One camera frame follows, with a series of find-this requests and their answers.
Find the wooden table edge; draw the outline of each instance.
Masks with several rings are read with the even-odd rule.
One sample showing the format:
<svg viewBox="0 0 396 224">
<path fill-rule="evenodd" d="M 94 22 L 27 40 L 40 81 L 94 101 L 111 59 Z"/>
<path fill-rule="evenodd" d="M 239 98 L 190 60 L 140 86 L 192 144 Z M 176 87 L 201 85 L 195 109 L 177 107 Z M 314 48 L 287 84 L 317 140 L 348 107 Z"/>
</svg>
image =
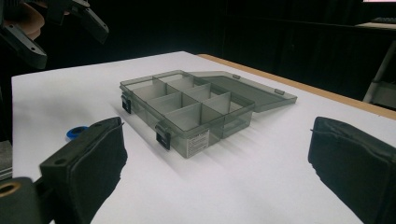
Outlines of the wooden table edge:
<svg viewBox="0 0 396 224">
<path fill-rule="evenodd" d="M 245 72 L 249 72 L 256 76 L 269 78 L 274 81 L 286 84 L 288 86 L 292 86 L 294 88 L 297 88 L 297 89 L 300 89 L 303 91 L 308 91 L 308 92 L 314 93 L 316 95 L 319 95 L 319 96 L 322 96 L 322 97 L 325 97 L 325 98 L 328 98 L 331 100 L 334 100 L 336 102 L 339 102 L 339 103 L 342 103 L 345 105 L 354 106 L 358 109 L 362 109 L 362 110 L 377 114 L 378 116 L 382 116 L 382 117 L 389 118 L 389 119 L 396 119 L 396 111 L 392 111 L 392 110 L 389 110 L 389 109 L 386 109 L 386 108 L 383 108 L 383 107 L 380 107 L 377 105 L 367 104 L 365 102 L 358 101 L 358 100 L 355 100 L 355 99 L 352 99 L 349 97 L 345 97 L 345 96 L 342 96 L 342 95 L 339 95 L 339 94 L 336 94 L 336 93 L 333 93 L 330 91 L 324 91 L 319 88 L 308 86 L 303 83 L 292 81 L 292 80 L 289 80 L 289 79 L 286 79 L 283 77 L 278 77 L 278 76 L 275 76 L 275 75 L 272 75 L 272 74 L 269 74 L 269 73 L 251 68 L 251 67 L 244 66 L 242 64 L 232 63 L 232 62 L 229 62 L 229 61 L 226 61 L 226 60 L 223 60 L 223 59 L 220 59 L 220 58 L 208 55 L 208 54 L 198 54 L 197 56 L 204 58 L 204 59 L 208 59 L 209 61 L 212 61 L 215 63 L 221 63 L 221 64 L 224 64 L 224 65 L 227 65 L 227 66 L 230 66 L 230 67 L 233 67 L 233 68 L 245 71 Z"/>
</svg>

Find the clear plastic box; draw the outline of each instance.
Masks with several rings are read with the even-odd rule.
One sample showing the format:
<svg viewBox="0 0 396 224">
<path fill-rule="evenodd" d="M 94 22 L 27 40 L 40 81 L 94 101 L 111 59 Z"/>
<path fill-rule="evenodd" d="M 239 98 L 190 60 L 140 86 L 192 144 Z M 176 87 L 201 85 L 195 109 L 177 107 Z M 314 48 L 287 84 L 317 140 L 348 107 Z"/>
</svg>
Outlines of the clear plastic box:
<svg viewBox="0 0 396 224">
<path fill-rule="evenodd" d="M 156 132 L 166 149 L 189 158 L 250 125 L 253 112 L 297 97 L 226 72 L 172 71 L 120 83 L 122 107 Z"/>
</svg>

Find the blue object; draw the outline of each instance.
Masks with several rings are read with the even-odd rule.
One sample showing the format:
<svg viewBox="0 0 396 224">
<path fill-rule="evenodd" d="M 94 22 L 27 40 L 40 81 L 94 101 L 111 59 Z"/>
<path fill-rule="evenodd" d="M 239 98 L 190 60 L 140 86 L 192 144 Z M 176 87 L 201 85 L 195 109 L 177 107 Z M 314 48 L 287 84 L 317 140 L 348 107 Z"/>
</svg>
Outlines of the blue object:
<svg viewBox="0 0 396 224">
<path fill-rule="evenodd" d="M 66 136 L 68 138 L 70 138 L 71 140 L 73 140 L 73 139 L 77 138 L 86 129 L 88 129 L 87 126 L 80 126 L 80 127 L 71 129 L 69 132 L 67 132 Z"/>
</svg>

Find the gray translucent box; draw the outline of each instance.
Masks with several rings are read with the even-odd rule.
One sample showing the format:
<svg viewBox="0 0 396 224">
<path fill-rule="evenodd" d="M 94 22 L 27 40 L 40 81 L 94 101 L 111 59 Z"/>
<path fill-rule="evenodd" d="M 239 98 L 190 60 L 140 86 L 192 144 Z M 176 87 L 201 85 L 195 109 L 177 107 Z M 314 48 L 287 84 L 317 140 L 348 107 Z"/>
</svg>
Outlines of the gray translucent box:
<svg viewBox="0 0 396 224">
<path fill-rule="evenodd" d="M 122 81 L 122 107 L 189 158 L 250 125 L 260 113 L 297 97 L 226 72 L 172 71 Z"/>
</svg>

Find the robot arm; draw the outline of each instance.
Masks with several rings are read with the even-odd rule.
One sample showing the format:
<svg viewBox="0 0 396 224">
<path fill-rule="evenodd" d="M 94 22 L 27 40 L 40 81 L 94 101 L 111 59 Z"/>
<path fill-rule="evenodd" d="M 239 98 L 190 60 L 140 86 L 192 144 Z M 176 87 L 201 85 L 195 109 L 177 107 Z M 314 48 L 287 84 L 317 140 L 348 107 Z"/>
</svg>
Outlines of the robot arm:
<svg viewBox="0 0 396 224">
<path fill-rule="evenodd" d="M 29 65 L 43 69 L 47 63 L 46 52 L 24 34 L 18 25 L 4 25 L 6 10 L 21 2 L 30 3 L 37 0 L 0 0 L 0 41 L 3 40 L 12 51 Z M 81 25 L 100 43 L 104 44 L 108 36 L 106 24 L 90 9 L 85 0 L 46 0 L 48 5 L 46 21 L 62 25 L 64 12 L 81 19 Z"/>
</svg>

